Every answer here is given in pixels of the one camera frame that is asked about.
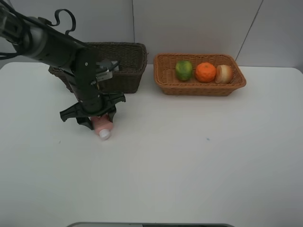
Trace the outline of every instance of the table surface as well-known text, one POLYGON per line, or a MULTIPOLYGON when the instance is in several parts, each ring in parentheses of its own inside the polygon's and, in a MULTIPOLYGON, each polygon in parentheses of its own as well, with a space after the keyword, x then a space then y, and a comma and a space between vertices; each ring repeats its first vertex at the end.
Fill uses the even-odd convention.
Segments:
POLYGON ((303 75, 241 67, 228 97, 167 96, 148 65, 101 141, 41 63, 0 71, 0 226, 303 225, 303 75))

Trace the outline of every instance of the green fruit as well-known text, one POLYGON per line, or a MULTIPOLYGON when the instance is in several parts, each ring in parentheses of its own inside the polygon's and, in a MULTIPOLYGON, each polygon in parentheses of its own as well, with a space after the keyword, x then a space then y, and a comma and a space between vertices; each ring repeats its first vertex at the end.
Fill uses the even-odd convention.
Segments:
POLYGON ((178 61, 176 64, 176 75, 179 80, 189 80, 193 75, 193 66, 190 61, 178 61))

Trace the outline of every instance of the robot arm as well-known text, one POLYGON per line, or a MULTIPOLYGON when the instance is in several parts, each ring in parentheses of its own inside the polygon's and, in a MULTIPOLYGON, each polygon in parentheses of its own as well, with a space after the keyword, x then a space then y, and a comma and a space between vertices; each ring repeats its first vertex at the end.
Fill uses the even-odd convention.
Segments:
POLYGON ((60 112, 61 119, 76 118, 78 124, 91 130, 90 116, 108 114, 110 121, 116 113, 116 103, 125 102, 121 92, 105 94, 98 89, 98 75, 112 70, 96 65, 98 50, 68 35, 75 29, 72 13, 65 9, 57 10, 55 17, 58 25, 59 12, 67 11, 73 20, 73 28, 62 34, 44 18, 25 17, 17 13, 3 0, 0 0, 0 36, 12 43, 16 53, 0 53, 1 59, 24 55, 47 65, 60 68, 74 91, 78 103, 60 112))

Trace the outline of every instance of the orange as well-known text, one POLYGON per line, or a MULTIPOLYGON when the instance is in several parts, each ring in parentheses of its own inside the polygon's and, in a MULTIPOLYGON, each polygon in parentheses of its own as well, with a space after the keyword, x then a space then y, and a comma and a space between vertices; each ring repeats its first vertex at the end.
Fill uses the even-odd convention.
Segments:
POLYGON ((216 68, 211 63, 203 62, 197 66, 195 75, 200 82, 208 83, 214 80, 216 68))

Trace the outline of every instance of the bottle cap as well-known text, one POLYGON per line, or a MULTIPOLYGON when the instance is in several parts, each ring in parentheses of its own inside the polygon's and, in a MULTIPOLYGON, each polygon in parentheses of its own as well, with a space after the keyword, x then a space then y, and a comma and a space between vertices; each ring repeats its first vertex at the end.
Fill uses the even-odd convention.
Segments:
POLYGON ((99 136, 102 140, 107 140, 110 137, 110 135, 111 135, 111 133, 110 133, 110 130, 108 130, 108 129, 102 129, 99 132, 99 136))

